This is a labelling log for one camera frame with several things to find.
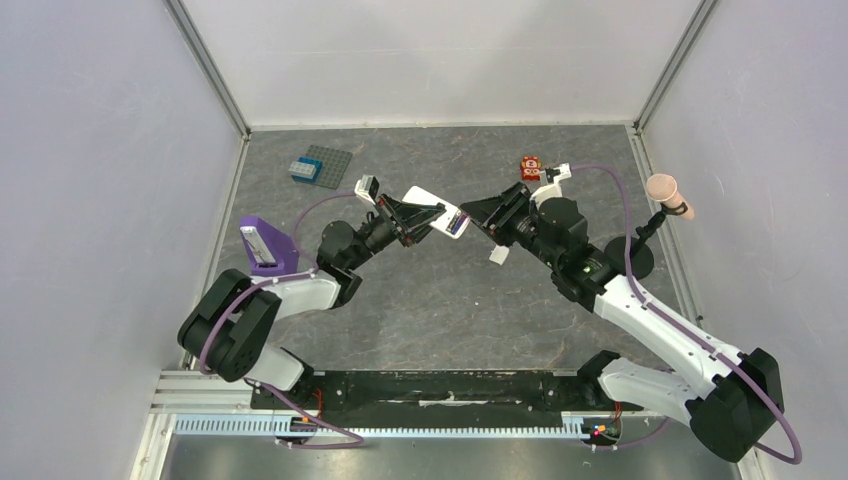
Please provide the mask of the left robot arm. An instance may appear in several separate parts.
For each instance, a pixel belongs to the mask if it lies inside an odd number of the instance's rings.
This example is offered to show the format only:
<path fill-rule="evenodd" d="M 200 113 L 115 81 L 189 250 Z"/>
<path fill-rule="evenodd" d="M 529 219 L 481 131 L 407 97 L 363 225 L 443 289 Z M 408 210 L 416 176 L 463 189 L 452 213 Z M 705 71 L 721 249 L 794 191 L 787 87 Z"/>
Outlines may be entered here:
<path fill-rule="evenodd" d="M 394 242 L 419 243 L 446 211 L 441 201 L 407 203 L 380 194 L 359 227 L 335 220 L 323 229 L 316 259 L 305 271 L 276 277 L 251 277 L 237 269 L 221 273 L 181 325 L 177 342 L 202 372 L 275 387 L 288 407 L 304 407 L 313 398 L 312 369 L 270 344 L 272 326 L 344 306 L 362 283 L 356 269 Z"/>

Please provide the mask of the black battery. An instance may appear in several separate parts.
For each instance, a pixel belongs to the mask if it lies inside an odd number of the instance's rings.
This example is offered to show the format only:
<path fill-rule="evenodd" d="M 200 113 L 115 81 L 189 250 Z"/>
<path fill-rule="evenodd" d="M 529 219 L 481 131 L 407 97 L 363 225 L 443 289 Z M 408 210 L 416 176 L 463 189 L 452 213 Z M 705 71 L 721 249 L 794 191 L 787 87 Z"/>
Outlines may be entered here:
<path fill-rule="evenodd" d="M 461 235 L 461 230 L 464 228 L 467 217 L 464 214 L 454 216 L 446 227 L 446 232 L 450 236 Z"/>

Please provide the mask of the white remote control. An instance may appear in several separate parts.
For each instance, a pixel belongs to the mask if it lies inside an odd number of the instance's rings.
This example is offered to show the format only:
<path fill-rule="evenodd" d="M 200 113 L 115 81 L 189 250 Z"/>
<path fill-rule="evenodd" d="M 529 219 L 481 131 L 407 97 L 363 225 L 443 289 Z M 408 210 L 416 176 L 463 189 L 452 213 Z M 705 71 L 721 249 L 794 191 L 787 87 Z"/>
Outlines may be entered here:
<path fill-rule="evenodd" d="M 463 213 L 458 206 L 419 186 L 412 186 L 404 194 L 404 196 L 402 197 L 402 201 L 418 206 L 434 207 L 438 212 L 438 216 L 434 217 L 429 222 L 429 226 L 432 227 L 435 231 L 438 231 L 453 240 L 458 240 L 464 234 L 470 223 L 469 217 L 465 213 Z M 446 232 L 446 227 L 450 220 L 458 214 L 464 214 L 467 217 L 465 228 L 461 232 L 460 236 L 450 236 Z"/>

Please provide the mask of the blue purple battery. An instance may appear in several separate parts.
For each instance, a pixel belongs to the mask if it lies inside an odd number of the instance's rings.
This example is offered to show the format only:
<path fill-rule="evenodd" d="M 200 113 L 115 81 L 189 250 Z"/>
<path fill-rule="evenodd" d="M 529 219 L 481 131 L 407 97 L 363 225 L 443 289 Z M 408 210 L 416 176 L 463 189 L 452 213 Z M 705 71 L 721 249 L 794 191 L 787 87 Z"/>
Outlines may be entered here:
<path fill-rule="evenodd" d="M 465 219 L 459 219 L 459 220 L 457 220 L 457 221 L 455 221 L 455 222 L 453 222 L 449 225 L 448 232 L 452 236 L 458 237 L 458 236 L 461 235 L 461 232 L 465 228 L 465 225 L 466 225 L 466 220 Z"/>

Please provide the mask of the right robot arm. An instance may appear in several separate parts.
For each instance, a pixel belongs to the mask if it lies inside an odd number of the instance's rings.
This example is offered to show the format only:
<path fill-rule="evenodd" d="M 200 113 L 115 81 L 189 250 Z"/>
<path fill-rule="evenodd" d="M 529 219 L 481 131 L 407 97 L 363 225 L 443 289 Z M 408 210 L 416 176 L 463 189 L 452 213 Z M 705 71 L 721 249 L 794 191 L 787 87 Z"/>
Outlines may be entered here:
<path fill-rule="evenodd" d="M 661 372 L 602 352 L 583 367 L 580 400 L 591 408 L 610 401 L 638 405 L 687 425 L 717 457 L 743 459 L 783 412 L 779 364 L 756 348 L 745 353 L 720 341 L 650 294 L 588 240 L 588 222 L 575 201 L 535 202 L 516 183 L 501 194 L 460 206 L 500 247 L 515 244 L 551 271 L 566 299 L 605 319 L 648 347 L 668 366 Z"/>

